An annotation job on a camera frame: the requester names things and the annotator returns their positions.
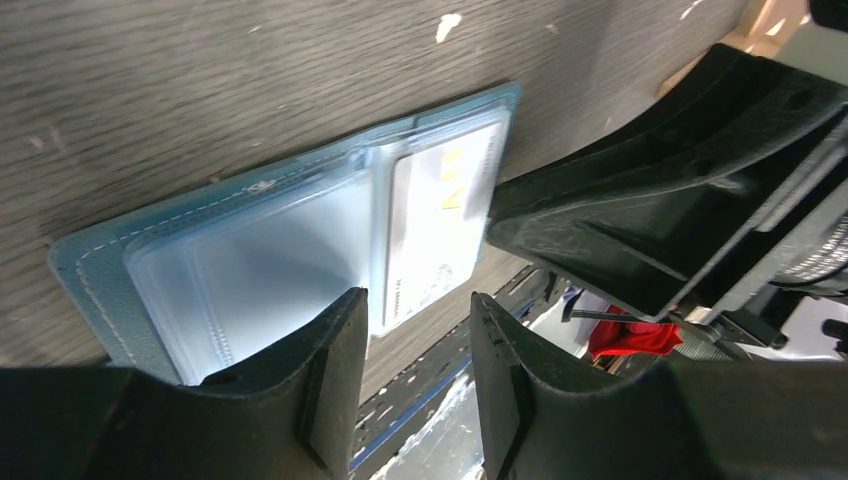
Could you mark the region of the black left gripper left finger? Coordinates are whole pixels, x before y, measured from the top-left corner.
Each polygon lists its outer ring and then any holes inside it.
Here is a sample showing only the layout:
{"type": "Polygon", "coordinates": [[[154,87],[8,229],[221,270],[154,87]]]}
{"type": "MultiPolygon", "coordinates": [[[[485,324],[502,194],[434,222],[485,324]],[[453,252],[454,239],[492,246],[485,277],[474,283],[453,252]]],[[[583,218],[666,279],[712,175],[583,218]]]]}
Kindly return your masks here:
{"type": "Polygon", "coordinates": [[[5,479],[345,479],[367,343],[352,288],[195,387],[132,368],[5,369],[5,479]]]}

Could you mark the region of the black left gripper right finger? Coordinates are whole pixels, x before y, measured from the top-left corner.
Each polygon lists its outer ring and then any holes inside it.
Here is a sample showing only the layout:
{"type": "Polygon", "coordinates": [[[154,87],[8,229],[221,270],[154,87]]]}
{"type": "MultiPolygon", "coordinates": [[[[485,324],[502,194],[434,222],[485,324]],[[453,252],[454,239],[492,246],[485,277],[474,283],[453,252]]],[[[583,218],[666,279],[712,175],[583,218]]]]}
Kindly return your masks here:
{"type": "Polygon", "coordinates": [[[474,294],[471,353],[491,479],[843,479],[847,368],[584,363],[474,294]]]}

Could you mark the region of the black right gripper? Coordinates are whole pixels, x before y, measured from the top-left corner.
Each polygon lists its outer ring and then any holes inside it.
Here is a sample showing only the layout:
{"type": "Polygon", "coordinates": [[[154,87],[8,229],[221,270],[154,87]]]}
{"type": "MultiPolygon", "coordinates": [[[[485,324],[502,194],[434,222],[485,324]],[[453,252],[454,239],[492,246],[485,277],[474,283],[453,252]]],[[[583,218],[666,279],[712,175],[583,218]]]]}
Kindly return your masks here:
{"type": "Polygon", "coordinates": [[[784,350],[847,290],[847,88],[717,44],[598,141],[495,189],[487,241],[631,314],[784,350]]]}

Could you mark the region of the blue card holder wallet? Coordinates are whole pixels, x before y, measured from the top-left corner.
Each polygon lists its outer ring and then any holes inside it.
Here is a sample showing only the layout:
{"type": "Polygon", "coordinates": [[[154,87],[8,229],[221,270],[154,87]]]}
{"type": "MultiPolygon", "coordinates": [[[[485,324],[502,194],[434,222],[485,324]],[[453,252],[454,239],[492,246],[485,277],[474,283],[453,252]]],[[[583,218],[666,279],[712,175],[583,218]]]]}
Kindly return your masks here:
{"type": "Polygon", "coordinates": [[[505,124],[505,83],[58,240],[48,263],[115,365],[197,385],[292,334],[347,290],[383,336],[392,171],[412,137],[505,124]]]}

